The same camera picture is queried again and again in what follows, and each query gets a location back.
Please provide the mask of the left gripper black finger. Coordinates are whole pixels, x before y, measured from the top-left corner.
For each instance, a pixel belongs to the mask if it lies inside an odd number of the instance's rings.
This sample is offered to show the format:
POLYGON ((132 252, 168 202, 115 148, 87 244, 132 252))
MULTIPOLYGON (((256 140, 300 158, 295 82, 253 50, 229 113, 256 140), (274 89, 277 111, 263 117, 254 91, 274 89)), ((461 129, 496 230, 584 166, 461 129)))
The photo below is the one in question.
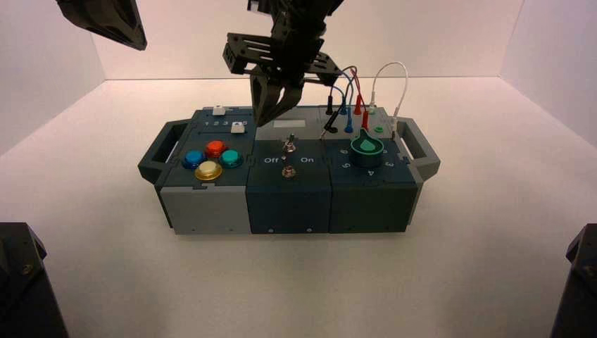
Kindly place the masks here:
POLYGON ((63 17, 76 27, 143 51, 146 35, 135 0, 57 1, 63 17))

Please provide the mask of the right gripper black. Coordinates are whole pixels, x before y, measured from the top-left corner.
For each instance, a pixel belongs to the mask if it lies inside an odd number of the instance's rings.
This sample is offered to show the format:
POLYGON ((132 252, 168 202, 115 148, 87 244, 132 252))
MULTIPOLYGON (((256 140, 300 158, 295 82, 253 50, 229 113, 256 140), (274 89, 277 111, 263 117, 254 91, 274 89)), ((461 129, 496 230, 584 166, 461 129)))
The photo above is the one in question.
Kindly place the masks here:
POLYGON ((269 37, 227 34, 223 58, 232 74, 251 75, 253 117, 258 127, 295 107, 302 97, 302 84, 280 84, 272 76, 296 80, 313 74, 316 83, 331 86, 341 75, 335 62, 320 51, 325 30, 321 18, 277 18, 269 37))

